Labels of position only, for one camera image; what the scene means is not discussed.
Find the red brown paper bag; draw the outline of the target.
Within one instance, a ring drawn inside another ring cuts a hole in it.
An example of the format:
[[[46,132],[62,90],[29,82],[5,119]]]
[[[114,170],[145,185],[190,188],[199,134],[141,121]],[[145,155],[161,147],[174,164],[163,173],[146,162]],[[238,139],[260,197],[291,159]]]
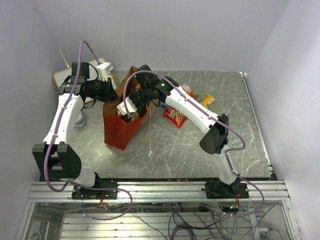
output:
[[[153,103],[149,102],[143,106],[140,114],[134,113],[129,119],[126,119],[125,115],[121,115],[117,109],[117,106],[123,101],[125,83],[129,76],[137,70],[138,68],[135,66],[130,67],[127,76],[120,81],[119,86],[115,89],[119,99],[104,103],[102,108],[104,142],[120,150],[124,150],[127,147],[128,142],[153,107]]]

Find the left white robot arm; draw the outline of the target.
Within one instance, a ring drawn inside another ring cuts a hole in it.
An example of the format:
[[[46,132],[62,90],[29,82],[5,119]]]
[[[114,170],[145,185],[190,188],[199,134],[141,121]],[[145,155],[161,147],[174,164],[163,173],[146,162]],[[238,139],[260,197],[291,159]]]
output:
[[[51,181],[65,181],[85,186],[85,194],[96,199],[102,193],[98,175],[82,166],[71,146],[79,113],[87,99],[108,103],[118,100],[110,62],[73,62],[69,75],[58,87],[58,106],[50,130],[42,143],[32,148],[41,176],[51,188]]]

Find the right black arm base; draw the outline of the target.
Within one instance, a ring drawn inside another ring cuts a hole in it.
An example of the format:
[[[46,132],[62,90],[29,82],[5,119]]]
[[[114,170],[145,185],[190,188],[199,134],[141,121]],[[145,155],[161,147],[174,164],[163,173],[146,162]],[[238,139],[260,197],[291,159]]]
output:
[[[246,183],[241,183],[236,179],[234,183],[228,185],[218,178],[207,181],[201,191],[205,192],[207,199],[248,199],[249,192]]]

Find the teal white snack packet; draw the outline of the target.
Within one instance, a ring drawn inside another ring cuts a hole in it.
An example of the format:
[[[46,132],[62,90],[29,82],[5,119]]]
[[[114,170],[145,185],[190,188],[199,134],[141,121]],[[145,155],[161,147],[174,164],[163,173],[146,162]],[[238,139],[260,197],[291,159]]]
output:
[[[166,104],[166,103],[160,103],[159,106],[160,106],[160,107],[163,107],[163,108],[167,108],[167,107],[168,107],[168,104]]]

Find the Fox's candy bag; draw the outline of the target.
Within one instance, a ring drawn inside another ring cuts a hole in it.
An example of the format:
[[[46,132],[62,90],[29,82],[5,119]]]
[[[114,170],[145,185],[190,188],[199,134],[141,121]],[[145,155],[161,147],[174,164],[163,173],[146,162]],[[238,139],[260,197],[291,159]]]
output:
[[[123,115],[123,114],[121,114],[121,112],[118,110],[117,111],[117,116],[121,119],[121,120],[123,120],[124,122],[126,122],[126,123],[130,123],[130,122],[133,122],[133,121],[135,121],[137,118],[139,118],[139,114],[137,113],[137,112],[134,112],[134,113],[132,113],[130,116],[129,115]]]

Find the orange snack packet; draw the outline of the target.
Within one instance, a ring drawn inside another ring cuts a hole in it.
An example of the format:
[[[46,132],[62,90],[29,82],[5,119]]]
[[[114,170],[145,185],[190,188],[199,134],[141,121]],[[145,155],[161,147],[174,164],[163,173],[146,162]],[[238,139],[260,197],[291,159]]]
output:
[[[193,99],[196,100],[198,98],[199,94],[195,93],[190,86],[183,84],[183,85],[181,85],[181,87]]]

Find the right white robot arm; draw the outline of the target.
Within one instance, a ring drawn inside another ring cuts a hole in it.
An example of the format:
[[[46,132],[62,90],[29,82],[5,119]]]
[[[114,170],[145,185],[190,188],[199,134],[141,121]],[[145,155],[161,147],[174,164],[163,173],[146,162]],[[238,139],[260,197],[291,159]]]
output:
[[[122,115],[138,113],[145,104],[154,100],[177,109],[204,134],[199,145],[203,151],[214,156],[218,177],[222,182],[220,192],[226,198],[233,197],[238,192],[240,179],[228,154],[231,130],[228,116],[208,110],[188,95],[174,79],[150,70],[148,65],[132,73],[125,85],[132,79],[137,80],[140,88],[123,94],[123,102],[118,106]]]

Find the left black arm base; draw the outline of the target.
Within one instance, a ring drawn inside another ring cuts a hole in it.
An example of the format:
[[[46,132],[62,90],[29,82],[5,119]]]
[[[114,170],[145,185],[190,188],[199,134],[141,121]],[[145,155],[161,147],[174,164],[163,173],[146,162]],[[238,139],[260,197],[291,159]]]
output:
[[[117,187],[118,184],[116,181],[100,178],[99,175],[95,173],[95,184],[93,188],[99,188],[99,190],[74,186],[71,198],[73,200],[115,200],[118,194],[116,190]]]

